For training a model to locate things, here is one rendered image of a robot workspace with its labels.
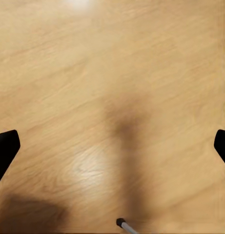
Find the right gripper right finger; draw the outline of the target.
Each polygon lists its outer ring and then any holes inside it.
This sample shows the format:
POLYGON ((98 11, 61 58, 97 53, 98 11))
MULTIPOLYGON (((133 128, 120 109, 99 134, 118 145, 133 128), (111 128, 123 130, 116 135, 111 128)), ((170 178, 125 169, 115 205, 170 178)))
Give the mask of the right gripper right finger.
POLYGON ((225 130, 218 130, 214 141, 214 147, 225 162, 225 130))

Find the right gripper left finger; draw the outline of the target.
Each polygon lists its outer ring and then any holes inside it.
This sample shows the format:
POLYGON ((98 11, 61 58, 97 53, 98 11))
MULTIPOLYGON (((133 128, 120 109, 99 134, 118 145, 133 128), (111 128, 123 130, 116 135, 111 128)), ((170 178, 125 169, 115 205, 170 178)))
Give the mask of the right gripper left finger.
POLYGON ((20 149, 16 130, 0 134, 0 180, 20 149))

